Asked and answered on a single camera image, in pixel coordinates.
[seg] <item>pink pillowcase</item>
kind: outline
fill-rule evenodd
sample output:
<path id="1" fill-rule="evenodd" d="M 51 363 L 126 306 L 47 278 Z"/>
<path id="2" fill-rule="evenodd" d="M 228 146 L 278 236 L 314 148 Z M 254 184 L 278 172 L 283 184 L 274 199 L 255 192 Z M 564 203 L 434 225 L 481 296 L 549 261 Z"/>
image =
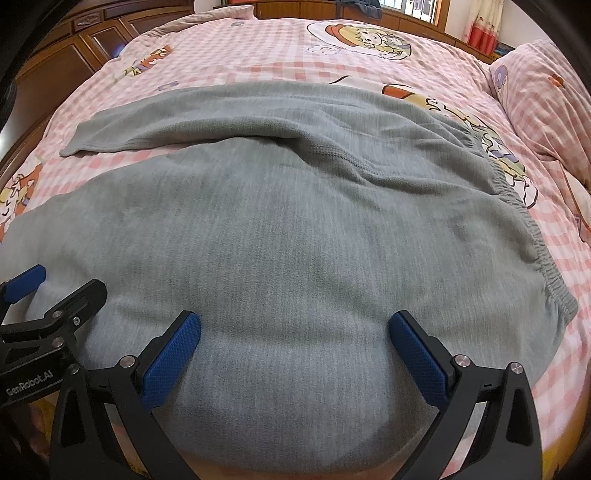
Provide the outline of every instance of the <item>pink pillowcase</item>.
<path id="1" fill-rule="evenodd" d="M 591 188 L 591 96 L 548 40 L 521 45 L 491 65 L 496 95 L 517 135 L 541 161 L 559 160 Z"/>

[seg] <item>wooden headboard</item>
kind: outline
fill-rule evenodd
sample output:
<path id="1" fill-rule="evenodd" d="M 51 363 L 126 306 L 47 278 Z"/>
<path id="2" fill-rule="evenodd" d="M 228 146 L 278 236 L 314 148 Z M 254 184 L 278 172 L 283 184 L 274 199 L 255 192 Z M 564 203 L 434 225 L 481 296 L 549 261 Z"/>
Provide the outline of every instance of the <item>wooden headboard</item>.
<path id="1" fill-rule="evenodd" d="M 193 12 L 193 0 L 82 0 L 17 75 L 17 98 L 0 132 L 0 186 L 37 146 L 53 112 L 132 38 Z"/>

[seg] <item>blue gripper pad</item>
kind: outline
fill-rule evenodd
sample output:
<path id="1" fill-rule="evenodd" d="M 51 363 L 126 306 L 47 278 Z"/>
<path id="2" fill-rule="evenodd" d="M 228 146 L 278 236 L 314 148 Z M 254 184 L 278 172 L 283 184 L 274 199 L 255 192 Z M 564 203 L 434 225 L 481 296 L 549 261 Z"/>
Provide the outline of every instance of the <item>blue gripper pad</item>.
<path id="1" fill-rule="evenodd" d="M 201 321 L 190 313 L 144 375 L 142 401 L 148 410 L 166 402 L 201 339 Z"/>
<path id="2" fill-rule="evenodd" d="M 399 313 L 389 322 L 390 339 L 406 364 L 425 401 L 442 408 L 449 402 L 447 376 L 421 339 Z"/>
<path id="3" fill-rule="evenodd" d="M 9 280 L 4 285 L 4 301 L 14 304 L 39 288 L 45 279 L 47 272 L 42 265 L 35 265 L 19 276 Z"/>

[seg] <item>cartoon character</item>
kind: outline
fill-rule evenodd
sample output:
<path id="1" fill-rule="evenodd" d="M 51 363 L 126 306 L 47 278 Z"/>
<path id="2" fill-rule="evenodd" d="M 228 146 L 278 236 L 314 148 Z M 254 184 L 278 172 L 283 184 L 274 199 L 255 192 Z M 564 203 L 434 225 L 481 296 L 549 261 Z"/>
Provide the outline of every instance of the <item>cartoon character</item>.
<path id="1" fill-rule="evenodd" d="M 308 31 L 333 47 L 376 55 L 383 59 L 402 60 L 411 54 L 410 43 L 392 30 L 375 25 L 322 21 L 309 24 Z"/>
<path id="2" fill-rule="evenodd" d="M 27 207 L 40 171 L 39 164 L 32 171 L 19 172 L 0 190 L 0 243 L 4 240 L 9 225 Z"/>
<path id="3" fill-rule="evenodd" d="M 499 134 L 487 125 L 486 122 L 482 121 L 476 115 L 468 115 L 457 108 L 449 107 L 440 100 L 415 93 L 406 85 L 385 85 L 382 93 L 404 99 L 427 110 L 440 112 L 449 118 L 460 121 L 470 130 L 477 133 L 480 137 L 482 148 L 489 158 L 496 160 L 497 164 L 505 173 L 505 180 L 513 187 L 525 207 L 531 208 L 535 205 L 538 199 L 538 189 L 532 185 L 531 180 L 525 174 L 525 167 L 522 163 L 505 146 Z"/>
<path id="4" fill-rule="evenodd" d="M 309 53 L 320 53 L 322 55 L 335 55 L 339 52 L 337 47 L 331 47 L 330 45 L 314 45 L 308 48 Z"/>
<path id="5" fill-rule="evenodd" d="M 172 51 L 173 49 L 170 47 L 170 45 L 165 45 L 162 48 L 157 48 L 150 54 L 149 57 L 146 57 L 142 60 L 135 60 L 131 64 L 131 67 L 127 67 L 124 70 L 123 74 L 124 76 L 131 75 L 135 77 L 140 73 L 143 73 L 146 70 L 152 68 L 156 64 L 157 60 L 164 58 L 165 56 L 169 55 Z"/>
<path id="6" fill-rule="evenodd" d="M 506 102 L 505 87 L 509 79 L 509 71 L 507 67 L 501 65 L 495 70 L 493 82 L 495 84 L 496 94 L 500 102 Z"/>
<path id="7" fill-rule="evenodd" d="M 410 45 L 402 38 L 381 28 L 338 24 L 329 25 L 325 30 L 345 45 L 378 50 L 385 53 L 388 58 L 406 58 L 410 50 Z"/>
<path id="8" fill-rule="evenodd" d="M 555 73 L 552 74 L 551 77 L 548 77 L 548 80 L 552 82 L 552 85 L 558 88 L 564 88 L 564 79 Z"/>

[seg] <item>red curtain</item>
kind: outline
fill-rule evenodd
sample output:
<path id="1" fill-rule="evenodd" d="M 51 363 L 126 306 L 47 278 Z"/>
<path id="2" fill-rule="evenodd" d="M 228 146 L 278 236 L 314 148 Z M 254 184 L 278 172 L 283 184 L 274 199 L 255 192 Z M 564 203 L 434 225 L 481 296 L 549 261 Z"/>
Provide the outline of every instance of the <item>red curtain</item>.
<path id="1" fill-rule="evenodd" d="M 504 0 L 472 0 L 462 40 L 485 55 L 495 51 Z"/>

